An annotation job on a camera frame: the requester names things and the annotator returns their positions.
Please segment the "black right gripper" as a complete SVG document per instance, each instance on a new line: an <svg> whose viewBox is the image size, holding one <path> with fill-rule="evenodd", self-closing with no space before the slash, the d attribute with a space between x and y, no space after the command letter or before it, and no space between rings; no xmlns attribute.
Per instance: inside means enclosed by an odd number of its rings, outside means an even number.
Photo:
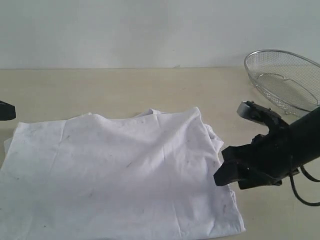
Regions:
<svg viewBox="0 0 320 240"><path fill-rule="evenodd" d="M291 124L250 144L228 146L222 150L223 164L213 175L217 186L237 182L241 190L280 186L282 179L298 174L300 128Z"/></svg>

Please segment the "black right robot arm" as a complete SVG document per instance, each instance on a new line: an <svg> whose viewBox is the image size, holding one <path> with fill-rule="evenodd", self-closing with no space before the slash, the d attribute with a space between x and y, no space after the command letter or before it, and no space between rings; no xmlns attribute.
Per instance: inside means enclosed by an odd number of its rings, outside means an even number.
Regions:
<svg viewBox="0 0 320 240"><path fill-rule="evenodd" d="M320 156L320 110L317 108L291 124L266 108L241 113L244 119L268 127L250 144L228 146L223 164L214 174L217 186L237 182L240 189L279 186L282 179Z"/></svg>

